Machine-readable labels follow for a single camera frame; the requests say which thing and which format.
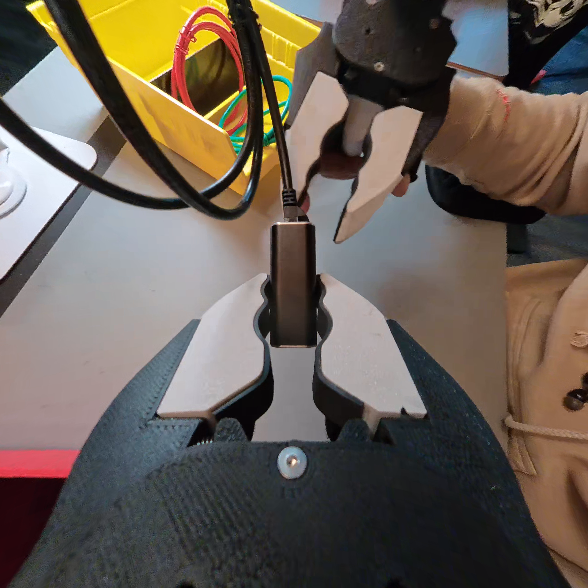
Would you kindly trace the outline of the person's right hand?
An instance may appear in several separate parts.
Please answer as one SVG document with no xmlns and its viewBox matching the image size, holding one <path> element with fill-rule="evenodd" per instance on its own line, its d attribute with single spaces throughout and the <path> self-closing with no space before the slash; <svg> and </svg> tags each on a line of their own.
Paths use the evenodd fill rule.
<svg viewBox="0 0 588 588">
<path fill-rule="evenodd" d="M 335 180 L 355 180 L 360 169 L 364 166 L 366 158 L 363 156 L 364 143 L 360 143 L 360 154 L 358 156 L 349 156 L 345 154 L 342 147 L 343 140 L 343 123 L 338 123 L 322 141 L 319 159 L 311 166 L 306 184 L 301 192 L 298 193 L 298 206 L 307 214 L 311 205 L 311 197 L 308 190 L 313 178 L 320 175 L 327 179 Z"/>
</svg>

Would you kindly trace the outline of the white office table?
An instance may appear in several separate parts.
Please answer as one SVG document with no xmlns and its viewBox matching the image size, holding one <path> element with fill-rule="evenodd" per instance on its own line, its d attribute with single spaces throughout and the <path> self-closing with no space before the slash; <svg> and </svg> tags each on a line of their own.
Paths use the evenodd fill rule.
<svg viewBox="0 0 588 588">
<path fill-rule="evenodd" d="M 509 73 L 508 2 L 447 1 L 444 15 L 457 42 L 447 65 L 502 81 Z"/>
</svg>

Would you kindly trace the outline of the black office chair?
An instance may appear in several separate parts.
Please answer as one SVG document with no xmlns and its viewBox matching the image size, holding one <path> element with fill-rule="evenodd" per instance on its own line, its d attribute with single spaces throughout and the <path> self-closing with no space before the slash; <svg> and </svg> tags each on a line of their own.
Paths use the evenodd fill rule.
<svg viewBox="0 0 588 588">
<path fill-rule="evenodd" d="M 425 177 L 431 198 L 445 212 L 457 217 L 505 224 L 508 254 L 527 252 L 528 225 L 546 215 L 534 206 L 516 206 L 494 200 L 472 186 L 463 185 L 455 175 L 439 168 L 425 166 Z"/>
</svg>

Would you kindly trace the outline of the black bin divider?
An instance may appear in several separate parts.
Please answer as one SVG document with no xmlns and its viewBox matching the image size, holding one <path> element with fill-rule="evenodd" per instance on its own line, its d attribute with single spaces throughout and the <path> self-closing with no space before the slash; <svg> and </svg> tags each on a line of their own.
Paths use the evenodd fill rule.
<svg viewBox="0 0 588 588">
<path fill-rule="evenodd" d="M 211 35 L 184 57 L 185 85 L 195 113 L 218 126 L 242 89 L 233 55 L 223 40 Z"/>
</svg>

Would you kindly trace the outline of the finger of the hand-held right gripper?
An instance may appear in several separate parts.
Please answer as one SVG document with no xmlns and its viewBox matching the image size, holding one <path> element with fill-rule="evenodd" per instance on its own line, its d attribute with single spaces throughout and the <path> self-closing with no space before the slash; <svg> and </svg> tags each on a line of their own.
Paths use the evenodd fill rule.
<svg viewBox="0 0 588 588">
<path fill-rule="evenodd" d="M 335 77 L 318 72 L 286 132 L 290 172 L 292 176 L 293 205 L 285 210 L 300 210 L 298 193 L 306 184 L 311 166 L 320 157 L 323 139 L 335 125 L 343 121 L 349 103 Z"/>
<path fill-rule="evenodd" d="M 361 231 L 401 182 L 421 119 L 422 112 L 410 107 L 394 107 L 374 117 L 369 133 L 371 150 L 342 212 L 336 244 Z"/>
</svg>

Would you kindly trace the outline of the black ethernet adapter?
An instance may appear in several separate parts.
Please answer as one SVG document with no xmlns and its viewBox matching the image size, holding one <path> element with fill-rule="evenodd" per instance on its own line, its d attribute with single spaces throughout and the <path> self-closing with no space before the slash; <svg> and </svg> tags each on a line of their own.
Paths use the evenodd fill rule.
<svg viewBox="0 0 588 588">
<path fill-rule="evenodd" d="M 270 344 L 311 348 L 317 342 L 316 241 L 310 222 L 280 222 L 270 230 Z"/>
</svg>

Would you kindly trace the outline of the red plastic bin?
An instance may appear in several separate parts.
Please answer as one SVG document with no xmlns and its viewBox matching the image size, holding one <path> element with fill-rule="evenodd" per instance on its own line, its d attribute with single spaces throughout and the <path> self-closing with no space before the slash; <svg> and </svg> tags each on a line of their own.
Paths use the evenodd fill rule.
<svg viewBox="0 0 588 588">
<path fill-rule="evenodd" d="M 48 522 L 78 450 L 1 450 L 1 587 L 7 587 Z"/>
</svg>

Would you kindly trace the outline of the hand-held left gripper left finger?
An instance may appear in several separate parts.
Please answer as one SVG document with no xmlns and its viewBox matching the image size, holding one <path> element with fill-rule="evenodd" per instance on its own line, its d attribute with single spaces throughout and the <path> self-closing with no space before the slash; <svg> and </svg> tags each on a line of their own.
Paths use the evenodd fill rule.
<svg viewBox="0 0 588 588">
<path fill-rule="evenodd" d="M 267 412 L 273 400 L 268 278 L 256 275 L 204 313 L 158 407 L 160 418 L 232 417 L 250 425 Z"/>
</svg>

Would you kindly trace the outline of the person's right forearm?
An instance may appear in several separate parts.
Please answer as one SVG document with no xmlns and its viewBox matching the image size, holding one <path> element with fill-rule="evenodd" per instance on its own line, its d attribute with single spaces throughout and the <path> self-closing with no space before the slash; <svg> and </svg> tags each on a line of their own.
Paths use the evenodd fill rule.
<svg viewBox="0 0 588 588">
<path fill-rule="evenodd" d="M 587 92 L 542 95 L 455 77 L 423 160 L 494 200 L 587 215 Z"/>
</svg>

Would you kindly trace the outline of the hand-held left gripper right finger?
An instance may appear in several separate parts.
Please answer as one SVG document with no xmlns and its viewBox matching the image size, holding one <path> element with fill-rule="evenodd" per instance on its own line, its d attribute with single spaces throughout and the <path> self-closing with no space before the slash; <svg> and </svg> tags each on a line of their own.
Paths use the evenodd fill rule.
<svg viewBox="0 0 588 588">
<path fill-rule="evenodd" d="M 328 435 L 350 420 L 374 435 L 381 420 L 423 419 L 427 409 L 385 316 L 350 287 L 318 276 L 313 401 Z"/>
</svg>

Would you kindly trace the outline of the yellow plastic bin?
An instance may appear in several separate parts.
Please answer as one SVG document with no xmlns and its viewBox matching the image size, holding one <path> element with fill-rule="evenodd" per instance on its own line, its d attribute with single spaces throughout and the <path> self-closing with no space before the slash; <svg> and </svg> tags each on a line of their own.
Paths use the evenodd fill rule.
<svg viewBox="0 0 588 588">
<path fill-rule="evenodd" d="M 214 179 L 234 163 L 237 154 L 225 129 L 245 111 L 239 105 L 234 123 L 213 124 L 171 96 L 171 68 L 176 41 L 188 17 L 212 6 L 228 17 L 226 1 L 79 1 L 100 46 L 132 106 L 151 136 Z M 261 25 L 272 75 L 292 81 L 296 53 L 309 45 L 319 27 L 270 1 L 252 1 Z M 43 1 L 27 10 L 82 72 Z M 196 34 L 195 50 L 216 34 Z"/>
</svg>

